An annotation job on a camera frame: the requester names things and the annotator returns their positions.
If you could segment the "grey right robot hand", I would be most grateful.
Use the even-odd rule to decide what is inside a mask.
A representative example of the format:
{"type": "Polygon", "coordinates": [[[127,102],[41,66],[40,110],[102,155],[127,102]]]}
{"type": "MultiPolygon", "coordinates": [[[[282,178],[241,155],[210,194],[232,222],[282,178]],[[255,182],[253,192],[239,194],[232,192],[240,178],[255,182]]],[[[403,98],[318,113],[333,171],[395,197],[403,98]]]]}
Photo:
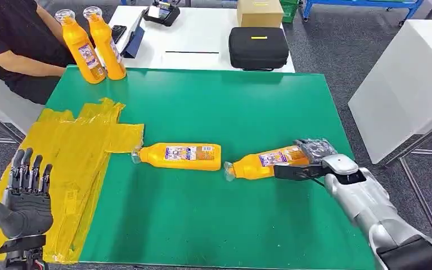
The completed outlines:
{"type": "Polygon", "coordinates": [[[319,164],[323,158],[338,154],[326,139],[296,139],[293,144],[298,146],[308,158],[310,164],[319,164]]]}

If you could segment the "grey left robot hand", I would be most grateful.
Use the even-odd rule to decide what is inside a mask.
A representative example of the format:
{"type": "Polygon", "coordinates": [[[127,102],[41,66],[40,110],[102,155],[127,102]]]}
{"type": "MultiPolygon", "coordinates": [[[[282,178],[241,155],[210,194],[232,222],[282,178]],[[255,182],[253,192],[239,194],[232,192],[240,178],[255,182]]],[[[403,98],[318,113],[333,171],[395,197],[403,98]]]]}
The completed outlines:
{"type": "Polygon", "coordinates": [[[43,235],[53,224],[50,196],[52,164],[41,172],[42,155],[31,161],[33,149],[19,149],[11,164],[0,201],[0,229],[8,239],[43,235]]]}

